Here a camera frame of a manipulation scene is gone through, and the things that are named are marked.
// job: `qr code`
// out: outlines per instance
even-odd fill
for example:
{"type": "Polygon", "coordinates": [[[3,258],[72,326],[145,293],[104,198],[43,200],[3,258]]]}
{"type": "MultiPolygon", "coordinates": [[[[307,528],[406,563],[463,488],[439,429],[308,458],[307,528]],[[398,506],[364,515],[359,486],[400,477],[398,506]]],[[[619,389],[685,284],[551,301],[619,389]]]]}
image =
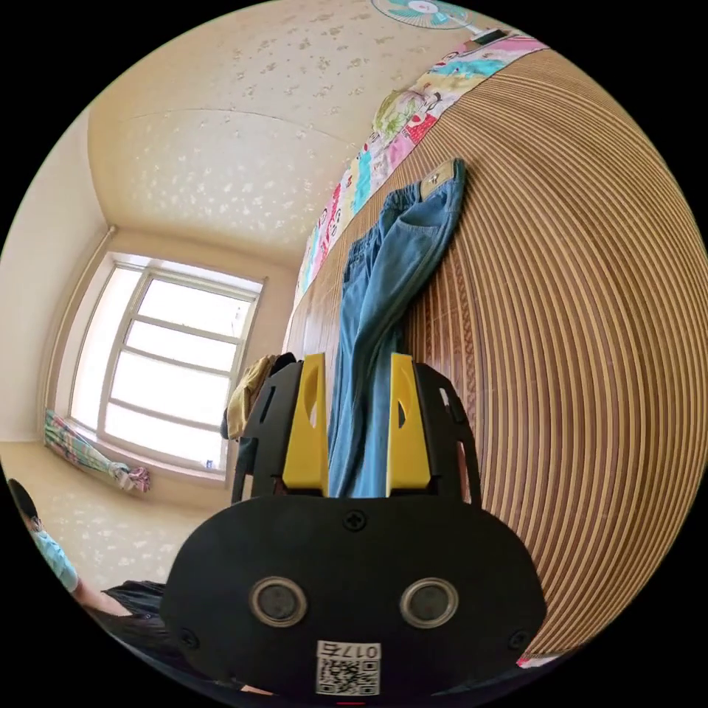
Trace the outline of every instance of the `qr code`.
{"type": "Polygon", "coordinates": [[[377,695],[378,661],[324,659],[317,662],[317,693],[331,695],[377,695]]]}
{"type": "Polygon", "coordinates": [[[317,643],[317,693],[378,695],[380,682],[381,645],[317,643]]]}

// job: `window frame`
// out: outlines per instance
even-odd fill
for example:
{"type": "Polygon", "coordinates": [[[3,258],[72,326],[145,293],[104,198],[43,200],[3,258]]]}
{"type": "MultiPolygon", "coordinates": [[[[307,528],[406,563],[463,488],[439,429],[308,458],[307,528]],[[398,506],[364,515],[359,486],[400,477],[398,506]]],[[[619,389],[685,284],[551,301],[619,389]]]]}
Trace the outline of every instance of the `window frame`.
{"type": "Polygon", "coordinates": [[[149,461],[155,461],[160,465],[167,465],[171,468],[178,468],[179,470],[185,471],[195,471],[200,474],[207,474],[209,476],[216,476],[219,479],[226,479],[229,474],[229,441],[221,441],[221,455],[218,463],[215,467],[208,468],[199,462],[185,459],[182,457],[177,457],[168,453],[163,453],[161,451],[153,450],[152,448],[146,448],[142,445],[137,445],[130,440],[124,440],[123,438],[116,437],[106,432],[105,430],[105,416],[109,403],[115,403],[127,410],[135,411],[141,414],[148,415],[150,417],[156,418],[158,420],[166,420],[174,423],[179,423],[182,425],[189,426],[190,428],[208,430],[212,432],[219,433],[220,426],[218,423],[214,425],[208,425],[205,423],[199,423],[198,421],[187,420],[177,416],[171,416],[168,414],[162,414],[157,411],[152,411],[149,409],[143,409],[140,406],[135,406],[131,403],[125,401],[117,400],[111,397],[111,391],[114,386],[114,380],[118,365],[118,360],[121,352],[127,351],[134,353],[139,356],[144,356],[146,358],[152,359],[154,361],[162,361],[166,364],[175,364],[179,367],[213,373],[221,376],[225,376],[229,379],[229,385],[227,388],[226,400],[224,401],[224,407],[228,405],[228,401],[236,387],[241,369],[243,367],[243,357],[248,346],[249,336],[251,333],[251,327],[255,318],[257,311],[257,306],[260,301],[260,295],[263,292],[262,284],[256,281],[253,282],[254,285],[259,285],[260,291],[249,291],[245,288],[239,288],[235,285],[226,285],[221,282],[209,281],[202,277],[195,277],[185,273],[178,273],[171,271],[168,268],[160,268],[154,265],[134,265],[132,263],[127,263],[116,258],[113,259],[112,267],[110,273],[105,278],[103,286],[101,287],[100,294],[96,298],[93,308],[91,309],[91,315],[83,328],[83,334],[81,337],[81,343],[79,348],[78,356],[74,362],[71,386],[69,390],[69,401],[68,401],[68,421],[70,424],[75,426],[79,432],[83,434],[89,433],[90,437],[94,438],[97,443],[104,443],[112,448],[124,451],[127,455],[133,458],[144,459],[146,466],[149,466],[149,461]],[[118,269],[131,270],[140,273],[140,278],[136,284],[133,295],[128,302],[128,306],[125,308],[122,318],[120,320],[114,341],[111,345],[111,351],[108,357],[108,363],[106,366],[105,374],[103,377],[103,387],[100,394],[99,403],[99,414],[98,414],[98,424],[96,429],[88,427],[85,423],[80,420],[76,420],[71,415],[72,404],[74,400],[74,388],[76,385],[77,374],[79,369],[79,363],[81,355],[83,354],[83,349],[86,343],[86,338],[91,327],[91,323],[94,321],[94,316],[98,308],[101,299],[105,293],[106,287],[113,277],[114,273],[118,269]],[[154,281],[170,282],[175,285],[182,285],[188,288],[193,288],[199,291],[210,292],[219,295],[227,295],[230,297],[235,297],[239,300],[247,302],[249,308],[246,312],[246,319],[243,323],[243,330],[240,337],[231,337],[220,335],[217,333],[208,332],[206,330],[199,330],[195,327],[188,327],[186,325],[175,324],[172,322],[166,322],[161,319],[156,319],[152,317],[146,317],[140,315],[138,310],[142,305],[145,294],[148,292],[150,284],[154,281]],[[129,347],[126,344],[126,340],[130,334],[133,322],[146,322],[150,325],[156,325],[159,327],[166,327],[178,332],[184,332],[188,334],[195,334],[197,336],[204,336],[208,339],[213,339],[216,341],[225,341],[230,344],[236,345],[236,353],[232,362],[231,369],[227,372],[222,369],[210,369],[209,367],[200,367],[197,364],[190,364],[185,361],[180,361],[178,359],[171,359],[168,357],[154,355],[149,352],[138,350],[134,347],[129,347]]]}

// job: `person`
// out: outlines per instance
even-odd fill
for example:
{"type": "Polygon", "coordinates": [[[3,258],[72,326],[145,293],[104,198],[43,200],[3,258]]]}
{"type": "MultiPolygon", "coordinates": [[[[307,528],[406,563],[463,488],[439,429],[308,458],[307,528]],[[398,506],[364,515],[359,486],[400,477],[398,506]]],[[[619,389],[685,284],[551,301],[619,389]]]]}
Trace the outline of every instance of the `person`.
{"type": "MultiPolygon", "coordinates": [[[[44,560],[64,588],[99,625],[125,644],[182,673],[212,683],[184,658],[159,615],[164,584],[150,580],[126,580],[122,585],[99,590],[79,576],[61,545],[46,531],[28,492],[8,480],[20,516],[44,560]]],[[[235,690],[272,695],[253,686],[228,684],[235,690]]]]}

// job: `colorful blanket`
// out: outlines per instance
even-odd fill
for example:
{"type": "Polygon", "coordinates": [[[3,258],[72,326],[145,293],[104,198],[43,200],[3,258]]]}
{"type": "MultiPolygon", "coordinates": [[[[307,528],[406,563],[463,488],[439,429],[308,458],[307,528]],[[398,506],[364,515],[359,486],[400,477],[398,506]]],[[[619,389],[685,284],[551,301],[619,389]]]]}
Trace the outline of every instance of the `colorful blanket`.
{"type": "Polygon", "coordinates": [[[327,254],[354,215],[412,152],[440,116],[463,95],[513,61],[545,44],[512,35],[470,51],[462,45],[436,63],[407,91],[389,97],[374,132],[351,161],[308,239],[295,291],[295,309],[327,254]]]}
{"type": "Polygon", "coordinates": [[[122,462],[112,462],[86,438],[70,428],[54,411],[48,409],[44,412],[44,444],[75,467],[105,474],[123,490],[150,490],[148,470],[144,467],[130,469],[122,462]]]}

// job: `clothing label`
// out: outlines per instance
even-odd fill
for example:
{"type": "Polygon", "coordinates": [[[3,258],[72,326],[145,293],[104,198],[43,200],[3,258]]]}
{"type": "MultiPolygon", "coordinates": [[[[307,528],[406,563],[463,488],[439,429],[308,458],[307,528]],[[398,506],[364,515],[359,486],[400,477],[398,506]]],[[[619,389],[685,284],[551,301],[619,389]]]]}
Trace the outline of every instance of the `clothing label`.
{"type": "Polygon", "coordinates": [[[430,193],[435,191],[441,184],[452,179],[455,174],[454,160],[448,160],[435,168],[420,183],[420,198],[426,200],[430,193]]]}
{"type": "Polygon", "coordinates": [[[381,690],[381,645],[317,642],[320,695],[378,695],[381,690]]]}

